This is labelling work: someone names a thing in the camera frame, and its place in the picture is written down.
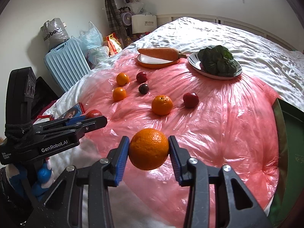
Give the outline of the blue white gloved left hand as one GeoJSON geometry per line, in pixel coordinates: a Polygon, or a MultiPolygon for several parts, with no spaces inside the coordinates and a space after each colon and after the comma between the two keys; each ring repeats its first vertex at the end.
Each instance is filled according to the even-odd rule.
{"type": "MultiPolygon", "coordinates": [[[[16,167],[13,164],[7,165],[4,169],[12,189],[23,197],[24,187],[22,181],[28,179],[28,171],[24,167],[16,167]]],[[[49,158],[43,160],[42,166],[35,172],[34,179],[35,183],[31,186],[31,194],[39,200],[54,182],[54,173],[49,158]]]]}

